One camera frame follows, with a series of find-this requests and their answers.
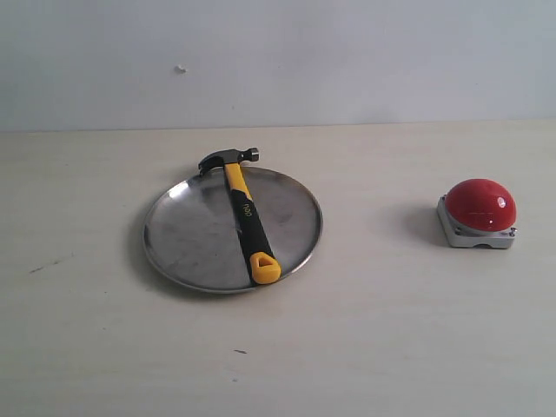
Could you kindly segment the yellow black claw hammer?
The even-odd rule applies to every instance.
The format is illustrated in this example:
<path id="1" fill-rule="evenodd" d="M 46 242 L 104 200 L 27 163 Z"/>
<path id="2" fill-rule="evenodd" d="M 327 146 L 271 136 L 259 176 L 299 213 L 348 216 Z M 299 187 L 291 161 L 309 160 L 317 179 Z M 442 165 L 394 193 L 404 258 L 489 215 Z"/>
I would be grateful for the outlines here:
<path id="1" fill-rule="evenodd" d="M 268 285 L 281 278 L 281 265 L 269 244 L 260 216 L 242 173 L 242 162 L 257 162 L 259 150 L 226 149 L 205 156 L 198 164 L 200 175 L 223 168 L 235 219 L 239 226 L 239 241 L 251 280 Z"/>

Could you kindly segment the red dome push button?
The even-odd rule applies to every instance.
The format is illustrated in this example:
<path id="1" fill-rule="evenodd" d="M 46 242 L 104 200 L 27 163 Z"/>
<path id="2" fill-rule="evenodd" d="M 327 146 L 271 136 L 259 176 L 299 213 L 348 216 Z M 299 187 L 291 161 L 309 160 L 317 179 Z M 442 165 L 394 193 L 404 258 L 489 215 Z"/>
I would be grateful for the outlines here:
<path id="1" fill-rule="evenodd" d="M 500 183 L 471 178 L 442 195 L 437 204 L 440 224 L 452 248 L 509 249 L 516 228 L 517 205 Z"/>

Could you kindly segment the round steel plate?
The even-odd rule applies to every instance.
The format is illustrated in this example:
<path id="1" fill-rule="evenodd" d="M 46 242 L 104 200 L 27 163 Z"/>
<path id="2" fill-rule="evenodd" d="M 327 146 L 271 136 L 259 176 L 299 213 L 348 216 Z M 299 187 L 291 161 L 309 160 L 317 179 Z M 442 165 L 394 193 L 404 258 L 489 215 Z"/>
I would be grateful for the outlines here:
<path id="1" fill-rule="evenodd" d="M 323 229 L 321 207 L 300 182 L 256 167 L 242 170 L 282 276 L 313 254 Z M 234 294 L 255 288 L 222 170 L 194 175 L 162 194 L 147 213 L 142 241 L 149 263 L 198 291 Z"/>

